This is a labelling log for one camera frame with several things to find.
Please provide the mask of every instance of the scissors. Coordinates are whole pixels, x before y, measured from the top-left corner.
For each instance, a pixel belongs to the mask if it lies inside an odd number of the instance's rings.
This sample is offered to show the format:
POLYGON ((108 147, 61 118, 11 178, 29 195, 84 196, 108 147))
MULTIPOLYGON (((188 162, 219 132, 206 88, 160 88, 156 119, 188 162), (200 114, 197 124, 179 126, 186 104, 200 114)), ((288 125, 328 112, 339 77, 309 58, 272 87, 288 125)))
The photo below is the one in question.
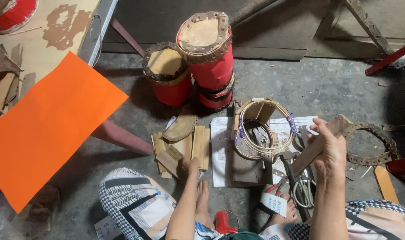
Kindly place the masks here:
POLYGON ((277 184, 274 184, 272 187, 270 187, 270 188, 268 188, 266 191, 265 191, 265 193, 270 193, 270 192, 272 192, 273 190, 277 190, 276 192, 275 192, 275 196, 279 196, 280 194, 281 194, 281 188, 282 188, 282 186, 284 186, 284 184, 287 182, 287 176, 284 176, 284 177, 282 177, 281 178, 281 180, 277 183, 277 184))
POLYGON ((311 208, 314 206, 314 201, 313 201, 312 192, 310 190, 310 185, 313 184, 316 187, 316 182, 313 180, 310 180, 308 177, 306 177, 304 175, 304 173, 302 173, 300 175, 300 177, 301 177, 300 181, 296 182, 294 184, 292 193, 293 193, 293 196, 296 196, 296 189, 297 189, 297 186, 299 186, 303 195, 305 196, 305 204, 299 202, 299 200, 297 200, 297 198, 294 198, 294 200, 296 201, 296 203, 299 206, 301 206, 303 208, 311 208))

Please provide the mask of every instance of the person's left hand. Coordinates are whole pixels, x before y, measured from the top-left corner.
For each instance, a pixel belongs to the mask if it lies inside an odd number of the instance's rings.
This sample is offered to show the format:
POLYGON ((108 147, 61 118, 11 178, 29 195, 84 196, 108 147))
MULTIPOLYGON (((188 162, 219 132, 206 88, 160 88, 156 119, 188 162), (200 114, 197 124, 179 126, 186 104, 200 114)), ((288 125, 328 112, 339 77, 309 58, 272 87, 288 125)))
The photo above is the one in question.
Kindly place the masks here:
POLYGON ((185 155, 183 157, 183 160, 181 161, 181 166, 188 176, 191 173, 198 173, 199 171, 198 158, 194 157, 192 160, 190 160, 190 156, 185 155))

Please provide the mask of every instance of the brown stain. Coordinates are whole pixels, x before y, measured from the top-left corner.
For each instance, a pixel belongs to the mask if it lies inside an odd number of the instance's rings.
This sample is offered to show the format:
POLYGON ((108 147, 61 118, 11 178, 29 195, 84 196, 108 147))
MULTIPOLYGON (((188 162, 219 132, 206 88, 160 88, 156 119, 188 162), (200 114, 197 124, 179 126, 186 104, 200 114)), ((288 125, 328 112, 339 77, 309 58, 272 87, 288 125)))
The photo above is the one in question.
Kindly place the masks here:
POLYGON ((47 40, 46 47, 53 46, 57 50, 66 50, 73 46, 73 38, 79 33, 85 31, 90 20, 91 12, 79 10, 75 15, 78 4, 64 4, 54 9, 48 16, 47 27, 44 30, 42 39, 47 40), (58 22, 61 13, 67 12, 67 17, 63 22, 58 22))

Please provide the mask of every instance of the paper label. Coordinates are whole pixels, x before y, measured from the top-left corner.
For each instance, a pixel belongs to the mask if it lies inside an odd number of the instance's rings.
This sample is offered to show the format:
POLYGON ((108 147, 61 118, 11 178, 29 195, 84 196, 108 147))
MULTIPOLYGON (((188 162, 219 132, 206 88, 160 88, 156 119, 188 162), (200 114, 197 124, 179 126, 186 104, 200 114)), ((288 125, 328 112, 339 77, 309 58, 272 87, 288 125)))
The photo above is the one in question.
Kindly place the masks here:
POLYGON ((262 204, 275 213, 287 217, 287 200, 273 194, 262 193, 262 204))
POLYGON ((98 240, 113 240, 122 234, 121 229, 116 225, 110 216, 107 216, 94 224, 98 240))

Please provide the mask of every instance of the white paper sheet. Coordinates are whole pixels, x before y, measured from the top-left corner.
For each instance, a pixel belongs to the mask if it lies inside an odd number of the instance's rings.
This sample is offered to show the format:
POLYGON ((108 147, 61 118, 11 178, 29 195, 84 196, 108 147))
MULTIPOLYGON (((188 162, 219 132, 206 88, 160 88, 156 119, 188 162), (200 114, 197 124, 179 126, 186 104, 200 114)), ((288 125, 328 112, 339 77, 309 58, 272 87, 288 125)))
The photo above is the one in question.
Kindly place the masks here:
POLYGON ((287 200, 273 194, 262 193, 260 201, 270 210, 283 217, 287 217, 287 200))
POLYGON ((110 216, 107 216, 94 224, 98 240, 113 240, 122 234, 121 229, 110 216))
MULTIPOLYGON (((299 126, 312 125, 312 119, 315 117, 317 116, 296 117, 293 119, 298 129, 299 126)), ((232 181, 234 146, 230 139, 233 121, 233 117, 215 117, 210 123, 213 187, 248 187, 258 185, 232 181)), ((290 125, 285 118, 270 119, 269 127, 278 135, 280 144, 281 142, 285 142, 290 136, 290 125)), ((291 144, 285 151, 296 152, 297 150, 291 144)), ((284 165, 280 160, 276 161, 272 167, 285 172, 284 165)), ((278 183, 280 180, 280 176, 273 175, 273 183, 278 183)))

